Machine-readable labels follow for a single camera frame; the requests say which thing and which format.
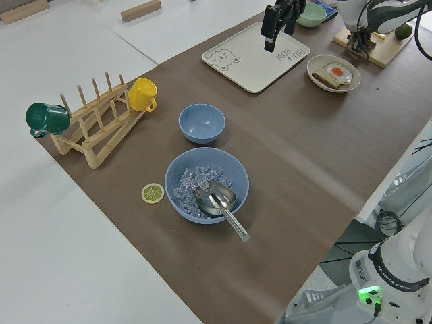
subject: green mug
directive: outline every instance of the green mug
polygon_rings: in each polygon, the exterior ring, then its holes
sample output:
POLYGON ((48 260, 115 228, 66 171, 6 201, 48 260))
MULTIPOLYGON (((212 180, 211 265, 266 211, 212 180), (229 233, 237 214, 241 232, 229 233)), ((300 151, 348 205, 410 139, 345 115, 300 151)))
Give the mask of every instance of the green mug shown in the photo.
POLYGON ((48 133, 63 134, 70 125, 69 112, 60 105, 34 103, 27 109, 26 121, 30 133, 35 138, 42 138, 48 133))

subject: mug handle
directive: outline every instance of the mug handle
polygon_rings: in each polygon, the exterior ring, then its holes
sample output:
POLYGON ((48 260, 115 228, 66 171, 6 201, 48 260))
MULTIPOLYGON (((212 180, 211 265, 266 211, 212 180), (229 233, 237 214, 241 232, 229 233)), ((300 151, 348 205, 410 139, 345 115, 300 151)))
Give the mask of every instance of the mug handle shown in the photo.
POLYGON ((151 99, 151 108, 150 108, 150 106, 147 106, 146 110, 147 110, 149 113, 152 113, 152 112, 154 112, 154 111, 156 110, 156 107, 157 107, 156 99, 155 99, 155 98, 152 98, 152 99, 151 99))
POLYGON ((42 137, 45 137, 45 135, 47 135, 47 132, 39 132, 39 131, 36 131, 32 128, 32 129, 30 129, 30 134, 32 134, 32 136, 34 138, 42 138, 42 137))

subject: metal ice scoop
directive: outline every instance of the metal ice scoop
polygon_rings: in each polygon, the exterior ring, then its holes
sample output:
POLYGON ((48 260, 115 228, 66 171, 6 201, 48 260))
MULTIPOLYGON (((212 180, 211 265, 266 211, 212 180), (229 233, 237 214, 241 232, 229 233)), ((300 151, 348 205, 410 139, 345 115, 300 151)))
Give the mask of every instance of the metal ice scoop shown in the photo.
POLYGON ((237 200, 237 196, 232 190, 213 179, 209 181, 207 189, 193 188, 192 191, 201 211, 211 218, 223 215, 243 242, 249 240, 248 232, 231 213, 237 200))

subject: small blue bowl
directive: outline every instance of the small blue bowl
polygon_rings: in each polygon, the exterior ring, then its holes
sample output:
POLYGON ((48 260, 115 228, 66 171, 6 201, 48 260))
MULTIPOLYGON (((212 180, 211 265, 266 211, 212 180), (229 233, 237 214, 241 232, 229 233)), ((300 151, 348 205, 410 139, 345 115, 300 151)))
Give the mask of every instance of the small blue bowl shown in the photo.
POLYGON ((222 133, 225 128, 225 116, 212 105, 197 103, 183 109, 178 124, 188 140, 197 144, 207 144, 222 133))
POLYGON ((165 193, 174 209, 184 218, 199 224, 215 224, 224 221, 225 218, 198 218, 184 212, 178 205, 177 199, 173 197, 173 189, 177 188, 185 168, 194 170, 195 167, 221 167, 223 174, 232 180, 231 190, 237 195, 236 203, 232 213, 240 209, 249 193, 249 177, 239 160, 231 154, 211 147, 198 147, 186 151, 176 157, 168 167, 165 174, 165 193))

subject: fried egg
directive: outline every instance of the fried egg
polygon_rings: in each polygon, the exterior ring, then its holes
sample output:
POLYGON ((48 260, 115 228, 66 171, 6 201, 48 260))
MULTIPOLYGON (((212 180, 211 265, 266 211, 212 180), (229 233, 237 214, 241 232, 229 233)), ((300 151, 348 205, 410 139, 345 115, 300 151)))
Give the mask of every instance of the fried egg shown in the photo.
POLYGON ((327 73, 339 84, 349 84, 352 81, 352 73, 339 63, 327 65, 327 73))

